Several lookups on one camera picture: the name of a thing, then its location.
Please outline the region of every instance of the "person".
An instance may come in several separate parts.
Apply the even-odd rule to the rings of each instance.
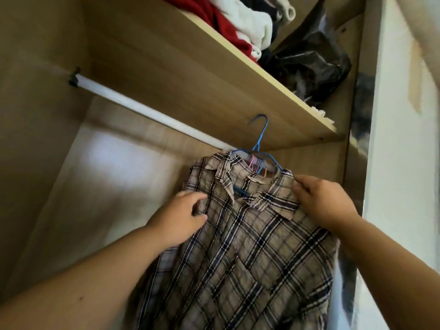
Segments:
[[[391,329],[440,329],[440,276],[371,223],[343,188],[296,176],[301,208],[341,241]],[[145,227],[0,306],[0,329],[106,329],[148,265],[202,227],[192,216],[205,194],[183,191]]]

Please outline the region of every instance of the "wire hanger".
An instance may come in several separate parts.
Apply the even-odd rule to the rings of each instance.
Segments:
[[[258,138],[258,141],[256,142],[255,146],[252,148],[252,150],[249,152],[247,149],[236,149],[236,150],[233,150],[232,153],[243,151],[248,154],[252,154],[253,152],[256,151],[257,153],[259,153],[261,155],[266,155],[266,156],[270,157],[275,162],[275,164],[278,166],[278,168],[280,168],[280,170],[282,170],[283,168],[280,166],[280,164],[275,160],[275,158],[272,155],[270,155],[269,153],[260,153],[260,143],[261,143],[261,140],[263,139],[264,132],[266,131],[267,126],[269,125],[269,118],[265,114],[260,113],[254,119],[252,119],[248,123],[248,125],[250,125],[252,122],[256,121],[258,118],[261,118],[261,117],[264,117],[266,119],[266,125],[264,126],[263,130],[261,131],[260,137]],[[264,162],[264,164],[261,167],[258,166],[258,174],[261,172],[261,170],[265,166],[266,166],[266,162]]]

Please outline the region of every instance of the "hand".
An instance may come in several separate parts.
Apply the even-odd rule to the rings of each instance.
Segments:
[[[192,216],[192,209],[206,197],[201,192],[181,191],[151,217],[146,227],[160,237],[163,249],[182,244],[203,226],[208,216]]]
[[[335,235],[348,220],[360,218],[348,194],[338,184],[311,176],[295,176],[292,191],[314,222]]]

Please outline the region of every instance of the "person's right arm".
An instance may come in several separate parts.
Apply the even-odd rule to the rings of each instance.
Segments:
[[[295,178],[301,208],[340,239],[390,329],[440,329],[440,275],[360,217],[338,183]]]

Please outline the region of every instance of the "wooden shelf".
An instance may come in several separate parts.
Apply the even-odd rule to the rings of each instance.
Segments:
[[[239,148],[342,138],[212,27],[162,0],[83,0],[92,78]]]

